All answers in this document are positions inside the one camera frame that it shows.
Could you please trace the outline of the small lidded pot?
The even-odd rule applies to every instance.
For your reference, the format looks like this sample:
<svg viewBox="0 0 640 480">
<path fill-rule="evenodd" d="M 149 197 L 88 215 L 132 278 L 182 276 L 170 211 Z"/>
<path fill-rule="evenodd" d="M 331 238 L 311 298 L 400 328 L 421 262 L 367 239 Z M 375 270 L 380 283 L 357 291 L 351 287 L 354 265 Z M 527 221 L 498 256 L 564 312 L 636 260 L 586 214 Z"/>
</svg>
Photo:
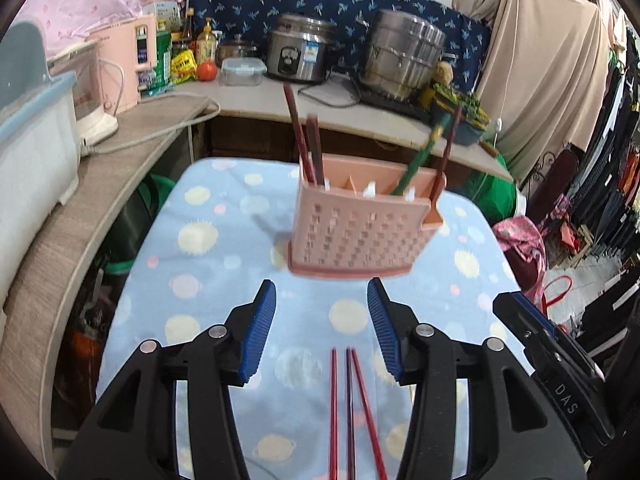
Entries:
<svg viewBox="0 0 640 480">
<path fill-rule="evenodd" d="M 254 42 L 245 40 L 241 34 L 221 41 L 216 47 L 215 63 L 221 68 L 226 58 L 256 58 L 258 47 Z"/>
</svg>

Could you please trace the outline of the silver rice cooker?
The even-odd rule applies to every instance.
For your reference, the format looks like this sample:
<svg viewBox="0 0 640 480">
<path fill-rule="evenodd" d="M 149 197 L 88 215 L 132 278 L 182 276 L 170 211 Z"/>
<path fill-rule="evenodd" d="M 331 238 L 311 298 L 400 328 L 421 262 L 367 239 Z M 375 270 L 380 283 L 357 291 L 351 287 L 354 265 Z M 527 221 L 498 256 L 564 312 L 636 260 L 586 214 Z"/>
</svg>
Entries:
<svg viewBox="0 0 640 480">
<path fill-rule="evenodd" d="M 299 84 L 321 84 L 329 75 L 336 26 L 330 22 L 285 13 L 269 33 L 267 75 Z"/>
</svg>

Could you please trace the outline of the red wavy chopstick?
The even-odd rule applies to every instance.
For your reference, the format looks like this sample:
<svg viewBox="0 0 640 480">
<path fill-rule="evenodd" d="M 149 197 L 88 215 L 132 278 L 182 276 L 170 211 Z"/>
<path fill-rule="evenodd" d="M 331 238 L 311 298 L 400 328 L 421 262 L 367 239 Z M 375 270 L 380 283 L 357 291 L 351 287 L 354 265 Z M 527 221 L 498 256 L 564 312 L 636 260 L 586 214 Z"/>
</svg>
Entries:
<svg viewBox="0 0 640 480">
<path fill-rule="evenodd" d="M 386 467 L 383 460 L 382 448 L 380 445 L 380 441 L 378 440 L 378 432 L 376 431 L 375 422 L 372 414 L 371 403 L 369 401 L 366 382 L 364 381 L 363 371 L 360 365 L 358 352 L 355 348 L 349 348 L 348 353 L 350 355 L 350 359 L 352 360 L 352 367 L 354 368 L 354 371 L 356 374 L 358 390 L 360 393 L 360 402 L 362 406 L 364 420 L 366 421 L 366 425 L 367 425 L 370 445 L 372 448 L 372 453 L 373 453 L 373 458 L 375 463 L 376 478 L 378 478 L 378 480 L 387 480 L 388 477 L 387 477 Z"/>
</svg>

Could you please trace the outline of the red shopping bag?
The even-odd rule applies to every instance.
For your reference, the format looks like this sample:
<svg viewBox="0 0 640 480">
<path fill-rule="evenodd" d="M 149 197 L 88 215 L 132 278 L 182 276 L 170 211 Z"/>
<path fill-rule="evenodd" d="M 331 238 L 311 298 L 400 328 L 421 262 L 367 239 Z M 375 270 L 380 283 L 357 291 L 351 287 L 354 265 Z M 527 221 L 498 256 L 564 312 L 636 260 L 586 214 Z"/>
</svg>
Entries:
<svg viewBox="0 0 640 480">
<path fill-rule="evenodd" d="M 574 281 L 567 275 L 562 274 L 551 280 L 542 289 L 540 310 L 542 314 L 548 318 L 549 309 L 562 301 L 572 290 Z"/>
</svg>

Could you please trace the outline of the wooden side counter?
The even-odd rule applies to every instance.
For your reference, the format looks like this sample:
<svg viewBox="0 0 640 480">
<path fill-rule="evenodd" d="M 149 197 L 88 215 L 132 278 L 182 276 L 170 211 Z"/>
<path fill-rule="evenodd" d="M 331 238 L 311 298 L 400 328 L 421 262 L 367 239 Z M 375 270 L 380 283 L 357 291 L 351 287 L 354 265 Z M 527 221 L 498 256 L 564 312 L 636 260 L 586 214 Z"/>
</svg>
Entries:
<svg viewBox="0 0 640 480">
<path fill-rule="evenodd" d="M 122 113 L 118 131 L 79 165 L 79 183 L 51 212 L 6 297 L 1 405 L 36 461 L 55 472 L 51 405 L 58 352 L 80 285 L 132 192 L 188 120 L 212 110 L 205 96 L 173 93 Z"/>
</svg>

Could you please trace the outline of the blue basin with vegetables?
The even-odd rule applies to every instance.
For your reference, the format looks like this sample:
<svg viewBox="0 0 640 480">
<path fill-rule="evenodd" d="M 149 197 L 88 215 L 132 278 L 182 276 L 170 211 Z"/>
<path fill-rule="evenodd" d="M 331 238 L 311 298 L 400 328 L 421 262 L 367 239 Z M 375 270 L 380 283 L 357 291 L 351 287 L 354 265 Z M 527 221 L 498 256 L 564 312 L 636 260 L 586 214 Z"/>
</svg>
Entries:
<svg viewBox="0 0 640 480">
<path fill-rule="evenodd" d="M 454 123 L 454 113 L 460 107 L 460 119 L 452 142 L 461 146 L 480 142 L 490 124 L 489 116 L 480 107 L 480 100 L 474 94 L 457 92 L 442 84 L 434 84 L 433 90 L 434 96 L 430 104 L 431 126 L 451 126 Z"/>
</svg>

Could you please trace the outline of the dark maroon wavy chopstick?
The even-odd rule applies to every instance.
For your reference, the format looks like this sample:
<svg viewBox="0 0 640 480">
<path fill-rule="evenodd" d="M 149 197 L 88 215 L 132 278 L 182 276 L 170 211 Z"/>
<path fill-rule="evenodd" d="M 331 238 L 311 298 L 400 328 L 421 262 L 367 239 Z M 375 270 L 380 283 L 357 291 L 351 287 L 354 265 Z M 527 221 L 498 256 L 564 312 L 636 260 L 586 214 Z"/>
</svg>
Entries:
<svg viewBox="0 0 640 480">
<path fill-rule="evenodd" d="M 438 167 L 437 177 L 439 182 L 442 184 L 442 186 L 446 186 L 446 183 L 445 183 L 446 167 L 447 167 L 448 160 L 451 153 L 452 141 L 454 140 L 454 136 L 456 135 L 456 131 L 461 119 L 461 115 L 462 115 L 462 106 L 458 104 L 454 109 L 454 114 L 452 115 L 452 118 L 451 118 L 451 122 L 450 122 L 449 129 L 447 131 L 447 136 L 446 136 L 446 148 L 445 148 L 444 154 L 442 154 L 442 157 L 440 158 L 440 164 Z"/>
</svg>

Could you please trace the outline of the dark red patterned chopstick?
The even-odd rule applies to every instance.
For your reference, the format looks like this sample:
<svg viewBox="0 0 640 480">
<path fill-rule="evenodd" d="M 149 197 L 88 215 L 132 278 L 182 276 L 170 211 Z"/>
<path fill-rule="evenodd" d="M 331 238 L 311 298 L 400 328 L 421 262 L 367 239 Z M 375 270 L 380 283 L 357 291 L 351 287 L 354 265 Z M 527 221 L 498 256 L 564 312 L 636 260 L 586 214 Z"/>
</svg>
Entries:
<svg viewBox="0 0 640 480">
<path fill-rule="evenodd" d="M 315 114 L 309 114 L 306 119 L 306 130 L 308 148 L 311 154 L 311 161 L 314 165 L 314 180 L 318 185 L 325 185 L 324 168 L 322 160 L 321 138 L 319 119 Z"/>
</svg>

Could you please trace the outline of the clear food container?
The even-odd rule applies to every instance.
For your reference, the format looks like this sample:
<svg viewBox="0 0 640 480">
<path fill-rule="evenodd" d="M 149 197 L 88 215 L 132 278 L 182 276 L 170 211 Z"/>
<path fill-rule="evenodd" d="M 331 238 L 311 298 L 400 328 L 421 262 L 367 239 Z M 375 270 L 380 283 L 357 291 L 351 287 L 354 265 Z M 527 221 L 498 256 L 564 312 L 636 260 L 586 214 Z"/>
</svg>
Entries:
<svg viewBox="0 0 640 480">
<path fill-rule="evenodd" d="M 266 73 L 260 58 L 225 58 L 220 71 L 222 83 L 230 87 L 258 86 Z"/>
</svg>

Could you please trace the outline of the bright red chopstick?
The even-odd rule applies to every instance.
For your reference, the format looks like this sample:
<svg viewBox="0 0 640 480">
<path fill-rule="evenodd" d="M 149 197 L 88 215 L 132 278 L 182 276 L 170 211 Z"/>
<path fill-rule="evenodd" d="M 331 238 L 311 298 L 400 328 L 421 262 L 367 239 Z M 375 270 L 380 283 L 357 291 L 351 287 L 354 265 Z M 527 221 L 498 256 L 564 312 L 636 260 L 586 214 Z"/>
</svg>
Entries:
<svg viewBox="0 0 640 480">
<path fill-rule="evenodd" d="M 330 452 L 329 479 L 338 479 L 338 431 L 337 431 L 337 350 L 330 353 Z"/>
</svg>

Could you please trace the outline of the green chopstick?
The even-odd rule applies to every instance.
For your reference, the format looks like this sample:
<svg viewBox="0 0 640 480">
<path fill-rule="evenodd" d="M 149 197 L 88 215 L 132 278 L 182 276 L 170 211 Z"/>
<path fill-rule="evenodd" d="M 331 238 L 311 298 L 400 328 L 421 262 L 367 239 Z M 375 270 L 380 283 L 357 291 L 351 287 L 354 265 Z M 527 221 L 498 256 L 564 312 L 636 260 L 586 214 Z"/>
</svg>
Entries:
<svg viewBox="0 0 640 480">
<path fill-rule="evenodd" d="M 428 140 L 422 146 L 422 148 L 420 148 L 420 150 L 416 153 L 416 156 L 413 157 L 412 161 L 409 162 L 407 169 L 400 177 L 393 191 L 390 193 L 391 196 L 401 196 L 402 194 L 405 193 L 405 190 L 406 188 L 408 188 L 408 185 L 410 184 L 414 175 L 418 172 L 418 170 L 422 167 L 424 162 L 428 159 L 428 156 L 431 155 L 432 149 L 434 148 L 436 142 L 444 134 L 449 123 L 450 123 L 450 120 L 448 118 L 445 118 L 441 120 L 432 129 L 432 132 L 428 137 Z"/>
</svg>

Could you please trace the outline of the brown chopstick gold band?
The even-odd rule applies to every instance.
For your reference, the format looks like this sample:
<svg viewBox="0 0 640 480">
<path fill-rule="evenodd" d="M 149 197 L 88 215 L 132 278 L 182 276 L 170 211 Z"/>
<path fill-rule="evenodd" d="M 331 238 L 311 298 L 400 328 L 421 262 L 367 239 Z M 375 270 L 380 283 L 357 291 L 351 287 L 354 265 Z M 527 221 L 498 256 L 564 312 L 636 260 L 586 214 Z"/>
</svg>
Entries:
<svg viewBox="0 0 640 480">
<path fill-rule="evenodd" d="M 307 150 L 305 133 L 303 132 L 302 123 L 299 120 L 299 114 L 297 111 L 297 105 L 295 96 L 291 85 L 288 82 L 283 84 L 283 91 L 285 96 L 286 105 L 288 106 L 288 112 L 290 113 L 292 126 L 295 133 L 296 146 L 300 161 L 302 162 L 303 173 L 307 181 L 311 184 L 316 183 L 314 178 L 314 170 L 312 169 L 311 162 L 309 160 L 309 153 Z"/>
</svg>

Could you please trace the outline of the yellow snack packet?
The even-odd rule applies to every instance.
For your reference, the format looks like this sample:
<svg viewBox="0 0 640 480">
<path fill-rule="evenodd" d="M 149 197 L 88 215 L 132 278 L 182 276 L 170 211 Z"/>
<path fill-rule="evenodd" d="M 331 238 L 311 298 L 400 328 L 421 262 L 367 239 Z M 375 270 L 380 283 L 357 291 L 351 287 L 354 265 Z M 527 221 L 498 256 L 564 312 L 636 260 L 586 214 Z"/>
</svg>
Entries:
<svg viewBox="0 0 640 480">
<path fill-rule="evenodd" d="M 180 51 L 170 61 L 170 80 L 173 84 L 183 84 L 198 78 L 198 63 L 190 49 Z"/>
</svg>

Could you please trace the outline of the green canister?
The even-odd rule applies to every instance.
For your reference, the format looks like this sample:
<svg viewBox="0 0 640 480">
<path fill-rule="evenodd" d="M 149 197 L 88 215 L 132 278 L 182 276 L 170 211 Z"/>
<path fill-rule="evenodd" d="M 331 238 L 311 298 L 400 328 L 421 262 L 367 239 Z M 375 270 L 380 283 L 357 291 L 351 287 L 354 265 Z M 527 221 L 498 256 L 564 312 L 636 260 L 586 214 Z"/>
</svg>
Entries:
<svg viewBox="0 0 640 480">
<path fill-rule="evenodd" d="M 148 73 L 141 90 L 144 96 L 156 96 L 164 92 L 170 83 L 171 32 L 165 20 L 157 21 L 156 66 Z"/>
</svg>

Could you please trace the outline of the red tomato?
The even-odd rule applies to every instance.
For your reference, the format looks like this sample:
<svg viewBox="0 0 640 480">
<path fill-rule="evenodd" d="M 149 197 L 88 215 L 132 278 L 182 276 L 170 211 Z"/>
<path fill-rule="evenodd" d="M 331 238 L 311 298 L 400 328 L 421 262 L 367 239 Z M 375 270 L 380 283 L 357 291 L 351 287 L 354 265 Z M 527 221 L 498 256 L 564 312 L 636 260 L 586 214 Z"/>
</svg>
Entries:
<svg viewBox="0 0 640 480">
<path fill-rule="evenodd" d="M 216 64 L 210 61 L 198 64 L 198 69 L 196 70 L 196 76 L 199 81 L 213 81 L 216 79 L 217 73 L 218 68 Z"/>
</svg>

